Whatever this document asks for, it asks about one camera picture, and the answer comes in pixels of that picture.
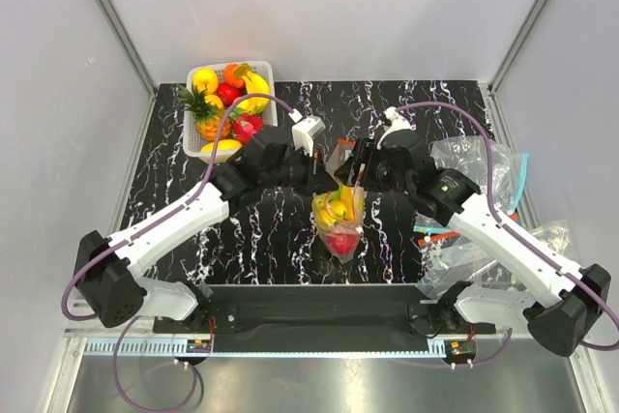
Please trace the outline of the clear bag orange zipper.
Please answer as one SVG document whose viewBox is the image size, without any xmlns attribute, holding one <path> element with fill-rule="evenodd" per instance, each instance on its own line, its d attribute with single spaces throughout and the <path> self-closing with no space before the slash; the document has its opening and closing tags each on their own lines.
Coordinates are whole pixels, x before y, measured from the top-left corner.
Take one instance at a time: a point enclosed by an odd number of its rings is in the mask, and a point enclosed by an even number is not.
<svg viewBox="0 0 619 413">
<path fill-rule="evenodd" d="M 318 236 L 342 265 L 353 259 L 361 241 L 365 199 L 360 174 L 352 177 L 351 186 L 338 182 L 335 191 L 316 194 L 312 199 L 312 215 Z"/>
</svg>

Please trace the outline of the yellow banana bunch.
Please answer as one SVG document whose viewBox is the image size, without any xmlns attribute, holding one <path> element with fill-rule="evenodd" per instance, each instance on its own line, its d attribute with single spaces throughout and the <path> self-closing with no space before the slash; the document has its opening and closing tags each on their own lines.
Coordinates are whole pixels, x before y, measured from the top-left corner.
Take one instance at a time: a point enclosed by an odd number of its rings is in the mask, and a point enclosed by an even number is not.
<svg viewBox="0 0 619 413">
<path fill-rule="evenodd" d="M 317 195 L 311 203 L 314 222 L 319 230 L 353 223 L 360 217 L 356 190 L 340 185 L 334 192 Z"/>
</svg>

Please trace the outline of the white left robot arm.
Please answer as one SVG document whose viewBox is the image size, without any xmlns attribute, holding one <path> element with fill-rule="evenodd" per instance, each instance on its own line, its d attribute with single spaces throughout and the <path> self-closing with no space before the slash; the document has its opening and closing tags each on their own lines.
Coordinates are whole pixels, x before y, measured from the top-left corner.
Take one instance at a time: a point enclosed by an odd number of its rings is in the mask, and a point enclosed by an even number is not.
<svg viewBox="0 0 619 413">
<path fill-rule="evenodd" d="M 209 309 L 199 302 L 198 291 L 180 281 L 148 279 L 146 272 L 199 231 L 257 204 L 268 189 L 291 188 L 302 195 L 334 190 L 336 183 L 313 146 L 324 129 L 316 117 L 290 130 L 265 126 L 226 162 L 208 165 L 202 181 L 147 220 L 108 238 L 98 231 L 86 234 L 69 287 L 105 328 L 141 315 L 201 330 Z"/>
</svg>

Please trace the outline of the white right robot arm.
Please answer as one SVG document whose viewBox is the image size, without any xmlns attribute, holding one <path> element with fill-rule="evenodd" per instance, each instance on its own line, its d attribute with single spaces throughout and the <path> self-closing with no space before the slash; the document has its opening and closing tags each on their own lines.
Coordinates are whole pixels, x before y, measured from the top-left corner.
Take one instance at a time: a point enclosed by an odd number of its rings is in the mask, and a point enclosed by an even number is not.
<svg viewBox="0 0 619 413">
<path fill-rule="evenodd" d="M 440 168 L 412 130 L 358 140 L 335 169 L 336 178 L 369 192 L 399 192 L 420 214 L 451 228 L 507 268 L 525 286 L 519 297 L 459 282 L 439 308 L 442 326 L 460 332 L 471 323 L 525 327 L 546 350 L 569 357 L 608 309 L 609 272 L 554 252 L 495 210 L 490 189 L 463 173 Z"/>
</svg>

